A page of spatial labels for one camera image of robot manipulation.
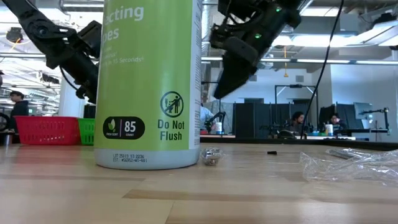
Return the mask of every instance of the plastic basket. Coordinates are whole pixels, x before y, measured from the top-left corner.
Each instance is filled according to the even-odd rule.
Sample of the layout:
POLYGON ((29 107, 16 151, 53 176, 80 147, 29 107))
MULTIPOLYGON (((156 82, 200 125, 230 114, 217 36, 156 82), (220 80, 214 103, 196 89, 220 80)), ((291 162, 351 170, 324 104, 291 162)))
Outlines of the plastic basket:
POLYGON ((80 118, 79 129, 81 143, 86 146, 94 145, 94 124, 95 119, 80 118))
POLYGON ((15 119, 22 144, 70 146, 80 143, 76 118, 15 116, 15 119))

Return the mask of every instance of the plastic wrap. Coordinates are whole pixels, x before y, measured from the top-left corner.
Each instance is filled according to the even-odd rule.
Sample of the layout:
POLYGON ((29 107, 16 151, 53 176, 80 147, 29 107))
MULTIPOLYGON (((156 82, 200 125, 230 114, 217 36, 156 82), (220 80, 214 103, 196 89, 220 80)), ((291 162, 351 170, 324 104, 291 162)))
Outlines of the plastic wrap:
POLYGON ((350 157, 347 160, 327 161, 301 152, 303 177, 308 181, 344 182, 364 180, 398 187, 398 150, 367 153, 354 149, 328 150, 327 153, 350 157))

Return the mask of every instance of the wooden table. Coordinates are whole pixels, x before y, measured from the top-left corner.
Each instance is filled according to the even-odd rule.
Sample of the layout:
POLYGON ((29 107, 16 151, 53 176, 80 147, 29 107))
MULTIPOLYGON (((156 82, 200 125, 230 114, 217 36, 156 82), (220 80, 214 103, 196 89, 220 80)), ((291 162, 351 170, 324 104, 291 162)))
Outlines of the wooden table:
POLYGON ((208 146, 218 166, 160 171, 96 166, 92 147, 0 148, 1 223, 398 223, 398 188, 303 179, 300 151, 330 147, 208 146))

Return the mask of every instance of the black robotic arm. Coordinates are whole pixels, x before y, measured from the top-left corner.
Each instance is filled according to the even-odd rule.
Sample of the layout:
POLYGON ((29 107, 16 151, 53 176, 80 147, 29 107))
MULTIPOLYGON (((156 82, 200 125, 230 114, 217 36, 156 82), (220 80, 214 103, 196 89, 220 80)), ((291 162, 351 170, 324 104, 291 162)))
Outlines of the black robotic arm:
POLYGON ((303 0, 218 1, 218 11, 225 19, 221 25, 213 26, 210 44, 226 53, 215 98, 223 98, 235 91, 257 72, 260 59, 285 26, 296 28, 301 23, 298 9, 302 3, 303 0), (238 23, 233 16, 243 22, 238 23))
POLYGON ((46 57, 46 66, 65 69, 80 88, 79 98, 96 103, 98 66, 90 56, 100 57, 101 24, 91 22, 79 33, 54 24, 28 0, 2 0, 15 14, 26 35, 46 57))
POLYGON ((223 124, 223 131, 224 131, 224 119, 225 119, 225 116, 226 116, 226 112, 225 111, 220 111, 217 114, 215 114, 212 118, 210 118, 208 121, 205 121, 206 130, 210 133, 211 126, 213 125, 213 121, 215 119, 219 118, 221 123, 223 124))

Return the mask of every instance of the bottle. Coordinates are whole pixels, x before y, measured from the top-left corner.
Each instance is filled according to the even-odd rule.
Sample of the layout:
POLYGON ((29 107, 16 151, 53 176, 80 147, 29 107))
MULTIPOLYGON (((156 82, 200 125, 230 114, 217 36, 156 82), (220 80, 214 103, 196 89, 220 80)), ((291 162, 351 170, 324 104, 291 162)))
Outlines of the bottle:
POLYGON ((131 170, 195 164, 201 0, 104 3, 96 163, 131 170))

